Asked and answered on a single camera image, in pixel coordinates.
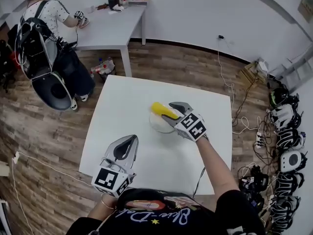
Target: wooden floor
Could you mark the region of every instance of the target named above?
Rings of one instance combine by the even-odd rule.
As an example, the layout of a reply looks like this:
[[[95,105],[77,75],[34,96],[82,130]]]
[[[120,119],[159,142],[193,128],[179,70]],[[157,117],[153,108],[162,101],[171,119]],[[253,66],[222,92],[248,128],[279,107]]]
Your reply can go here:
[[[130,43],[129,50],[133,77],[231,95],[231,89],[220,77],[215,54],[158,44],[143,47],[140,43]],[[78,55],[87,68],[97,65],[99,57],[111,56],[117,74],[125,75],[119,51],[81,51]],[[244,65],[224,57],[220,60],[227,83],[235,84],[235,114],[246,92],[238,76]],[[103,84],[97,81],[92,97],[85,103],[78,102],[77,113],[71,110],[57,112],[41,102],[21,72],[16,78],[8,94],[0,91],[0,160],[11,164],[19,150],[90,183],[91,178],[79,173],[78,168]],[[259,86],[250,90],[239,117],[246,116],[250,127],[256,127],[257,116],[263,119],[267,107],[267,88]],[[234,131],[242,129],[240,123]],[[232,172],[235,177],[238,168],[244,165],[253,161],[262,165],[252,149],[255,139],[256,131],[233,135]],[[20,201],[34,234],[64,234],[78,217],[87,215],[100,197],[93,188],[24,156],[14,166],[14,175]],[[0,177],[0,195],[10,205],[9,221],[13,234],[31,234],[16,198],[12,173],[9,178]],[[197,200],[211,209],[215,208],[212,196],[199,196]]]

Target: table leg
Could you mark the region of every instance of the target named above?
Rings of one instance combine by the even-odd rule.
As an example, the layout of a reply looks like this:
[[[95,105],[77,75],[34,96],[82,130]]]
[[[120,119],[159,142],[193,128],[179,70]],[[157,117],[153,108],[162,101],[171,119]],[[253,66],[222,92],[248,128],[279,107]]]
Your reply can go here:
[[[141,41],[142,45],[146,45],[146,11],[141,16]]]
[[[121,54],[122,54],[122,60],[123,60],[125,75],[132,77],[131,62],[129,60],[129,54],[128,54],[127,46],[125,46],[123,49],[121,49]]]

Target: yellow star print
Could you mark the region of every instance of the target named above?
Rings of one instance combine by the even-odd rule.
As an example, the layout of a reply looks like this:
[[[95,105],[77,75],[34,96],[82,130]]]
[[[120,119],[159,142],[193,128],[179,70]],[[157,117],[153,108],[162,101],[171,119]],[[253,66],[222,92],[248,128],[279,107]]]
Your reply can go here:
[[[151,220],[153,224],[159,224],[158,220],[154,219],[154,220]]]

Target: white table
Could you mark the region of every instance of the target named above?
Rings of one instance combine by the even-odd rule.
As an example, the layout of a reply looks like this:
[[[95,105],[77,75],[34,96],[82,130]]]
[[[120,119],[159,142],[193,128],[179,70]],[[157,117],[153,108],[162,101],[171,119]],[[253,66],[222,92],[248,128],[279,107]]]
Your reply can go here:
[[[202,115],[213,147],[230,168],[232,128],[228,96],[151,80],[109,76],[92,116],[79,171],[92,176],[110,143],[136,134],[139,147],[133,169],[137,175],[130,186],[193,194],[204,167],[197,146],[175,132],[162,134],[150,127],[150,106],[155,101],[188,102]],[[214,194],[206,173],[197,194]]]
[[[139,21],[141,21],[142,44],[146,44],[145,36],[146,6],[130,6],[122,12],[109,14],[110,9],[96,10],[86,14],[89,25],[78,29],[77,50],[88,49],[119,49],[122,54],[126,76],[132,76],[131,63],[128,55],[128,42]],[[69,43],[77,39],[73,28],[59,23],[60,36]]]

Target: yellow object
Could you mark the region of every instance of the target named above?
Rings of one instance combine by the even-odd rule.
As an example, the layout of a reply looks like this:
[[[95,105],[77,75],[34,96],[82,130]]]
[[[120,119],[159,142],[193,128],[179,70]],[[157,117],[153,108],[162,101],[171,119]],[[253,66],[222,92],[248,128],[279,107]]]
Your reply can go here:
[[[179,118],[175,113],[173,113],[170,109],[160,104],[159,102],[154,102],[153,105],[151,106],[151,110],[153,113],[159,116],[167,115],[173,119]]]

